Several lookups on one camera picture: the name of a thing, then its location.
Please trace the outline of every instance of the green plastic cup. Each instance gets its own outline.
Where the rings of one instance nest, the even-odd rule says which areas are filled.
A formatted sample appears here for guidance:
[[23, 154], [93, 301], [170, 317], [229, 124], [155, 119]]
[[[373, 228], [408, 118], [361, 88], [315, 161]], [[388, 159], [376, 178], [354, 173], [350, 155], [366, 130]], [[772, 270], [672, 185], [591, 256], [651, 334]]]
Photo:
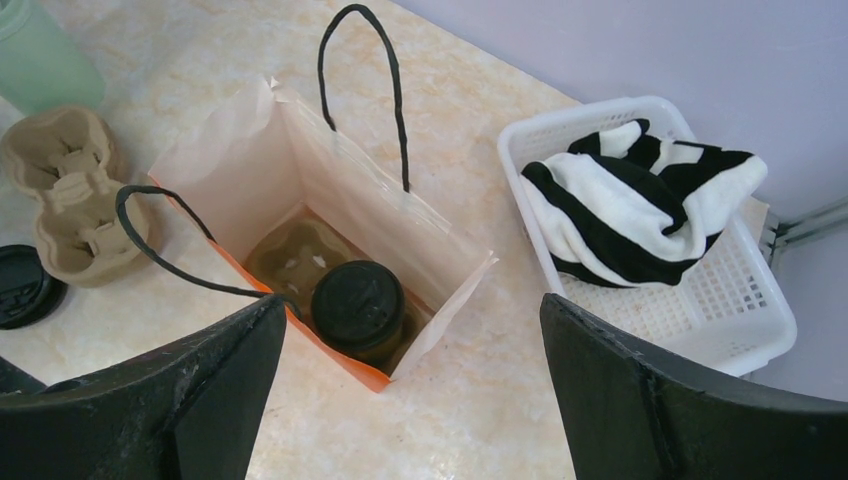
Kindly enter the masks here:
[[32, 115], [66, 104], [96, 108], [105, 83], [35, 0], [0, 0], [0, 96]]

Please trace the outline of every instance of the paper bag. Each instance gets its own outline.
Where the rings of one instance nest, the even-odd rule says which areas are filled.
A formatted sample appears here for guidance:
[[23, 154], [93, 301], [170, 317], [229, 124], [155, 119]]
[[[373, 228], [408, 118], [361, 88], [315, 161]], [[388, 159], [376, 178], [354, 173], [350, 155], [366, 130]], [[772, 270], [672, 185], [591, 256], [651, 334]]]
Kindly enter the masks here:
[[[323, 78], [321, 85], [326, 102]], [[396, 87], [399, 93], [399, 81]], [[261, 291], [270, 289], [241, 265], [269, 232], [304, 207], [391, 270], [435, 314], [425, 319], [390, 374], [332, 350], [289, 317], [342, 367], [380, 391], [433, 348], [496, 260], [331, 129], [324, 105], [327, 122], [293, 91], [257, 79], [165, 152], [150, 176], [191, 206], [219, 252]]]

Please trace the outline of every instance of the wall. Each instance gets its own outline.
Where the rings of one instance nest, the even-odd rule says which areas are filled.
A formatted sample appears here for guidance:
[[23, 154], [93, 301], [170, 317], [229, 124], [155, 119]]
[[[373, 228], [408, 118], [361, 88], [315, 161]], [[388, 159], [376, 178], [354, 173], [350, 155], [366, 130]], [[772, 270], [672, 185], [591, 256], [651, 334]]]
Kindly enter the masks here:
[[848, 401], [848, 230], [790, 248], [776, 273], [798, 322], [798, 340], [752, 380]]
[[766, 160], [779, 216], [848, 191], [845, 0], [395, 1], [580, 101], [670, 99]]

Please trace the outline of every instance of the marble countertop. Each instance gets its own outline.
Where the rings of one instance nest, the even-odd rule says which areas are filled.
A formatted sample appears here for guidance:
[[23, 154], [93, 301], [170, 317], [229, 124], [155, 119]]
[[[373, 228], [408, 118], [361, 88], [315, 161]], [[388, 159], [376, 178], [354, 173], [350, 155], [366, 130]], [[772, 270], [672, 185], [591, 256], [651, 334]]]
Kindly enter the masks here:
[[[43, 3], [106, 78], [100, 113], [139, 171], [257, 74], [318, 105], [318, 44], [346, 4]], [[573, 478], [538, 321], [543, 278], [495, 142], [513, 121], [576, 102], [387, 0], [363, 3], [400, 61], [413, 188], [501, 261], [411, 376], [380, 395], [289, 329], [248, 478]], [[350, 17], [326, 63], [339, 129], [399, 172], [377, 35]], [[0, 103], [0, 132], [18, 118]], [[182, 216], [164, 202], [155, 206], [165, 258], [202, 278], [246, 286]], [[33, 243], [35, 209], [0, 175], [0, 245]], [[247, 303], [148, 265], [102, 288], [71, 289], [48, 319], [0, 332], [0, 356], [50, 384], [185, 336]]]

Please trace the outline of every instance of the striped towel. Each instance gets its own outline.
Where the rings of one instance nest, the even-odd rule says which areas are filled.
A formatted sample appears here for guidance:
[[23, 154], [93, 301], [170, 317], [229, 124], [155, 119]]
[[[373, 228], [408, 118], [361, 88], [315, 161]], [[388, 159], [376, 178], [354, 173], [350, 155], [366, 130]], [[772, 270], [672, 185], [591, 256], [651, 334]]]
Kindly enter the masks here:
[[560, 272], [607, 287], [677, 285], [766, 176], [751, 153], [660, 140], [649, 127], [593, 133], [522, 170]]

